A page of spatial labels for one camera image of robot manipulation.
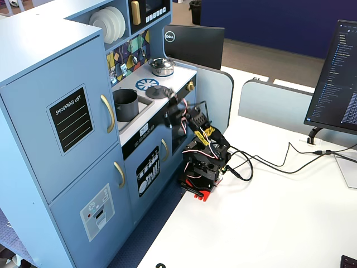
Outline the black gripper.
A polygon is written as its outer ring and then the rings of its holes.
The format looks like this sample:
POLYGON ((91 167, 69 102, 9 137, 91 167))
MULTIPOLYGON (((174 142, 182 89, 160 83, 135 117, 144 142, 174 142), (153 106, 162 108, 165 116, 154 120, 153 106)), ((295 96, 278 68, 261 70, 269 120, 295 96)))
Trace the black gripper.
POLYGON ((189 108, 189 102, 186 102, 185 98, 179 98, 171 88, 166 90, 166 95, 171 101, 171 105, 167 103, 163 108, 164 125, 167 128, 175 126, 187 128, 186 113, 189 108))

